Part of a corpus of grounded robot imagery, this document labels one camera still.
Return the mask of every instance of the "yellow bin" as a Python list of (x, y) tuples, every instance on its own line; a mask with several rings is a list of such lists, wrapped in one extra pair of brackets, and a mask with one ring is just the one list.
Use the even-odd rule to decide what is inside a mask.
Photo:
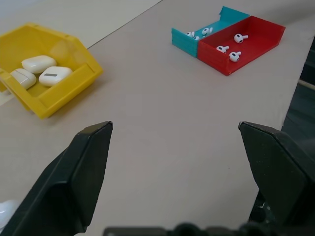
[[(57, 66), (72, 69), (73, 73), (52, 87), (41, 85), (25, 90), (10, 72), (22, 68), (22, 61), (39, 55), (54, 58)], [(27, 23), (0, 36), (0, 91), (15, 95), (26, 110), (40, 118), (51, 116), (94, 82), (102, 67), (75, 37), (46, 27)]]

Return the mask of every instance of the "airpod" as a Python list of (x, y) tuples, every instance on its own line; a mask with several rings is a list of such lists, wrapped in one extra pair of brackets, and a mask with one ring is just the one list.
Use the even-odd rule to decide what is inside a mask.
[(18, 207), (19, 202), (16, 200), (0, 203), (0, 234)]
[(217, 46), (217, 50), (222, 52), (222, 53), (226, 53), (226, 50), (228, 50), (230, 47), (229, 46)]
[(186, 35), (188, 37), (190, 37), (190, 38), (193, 38), (195, 36), (195, 32), (194, 31), (193, 32), (188, 32)]
[(210, 29), (209, 29), (209, 28), (204, 28), (204, 29), (202, 30), (201, 34), (204, 35), (204, 36), (207, 36), (207, 35), (211, 34), (212, 31), (213, 31), (213, 28), (212, 28), (212, 27), (211, 27)]
[(233, 62), (237, 62), (240, 59), (240, 55), (241, 54), (242, 54), (241, 52), (237, 52), (237, 53), (236, 52), (231, 52), (229, 54), (230, 60), (233, 61)]
[(243, 43), (244, 39), (248, 38), (248, 35), (241, 35), (240, 33), (237, 33), (234, 36), (234, 41), (237, 43)]

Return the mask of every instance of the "white earbud case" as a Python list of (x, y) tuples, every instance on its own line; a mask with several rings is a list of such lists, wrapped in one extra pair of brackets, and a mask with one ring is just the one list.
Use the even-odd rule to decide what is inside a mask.
[(42, 85), (51, 87), (63, 80), (71, 73), (72, 70), (68, 67), (51, 66), (39, 76), (39, 82)]
[(37, 56), (34, 58), (28, 58), (22, 61), (24, 69), (33, 74), (44, 72), (48, 67), (56, 66), (55, 59), (49, 56)]
[(8, 200), (0, 203), (0, 234), (19, 205), (20, 203), (16, 200)]
[(22, 85), (25, 89), (29, 89), (36, 83), (36, 77), (25, 69), (19, 68), (11, 72), (11, 75)]

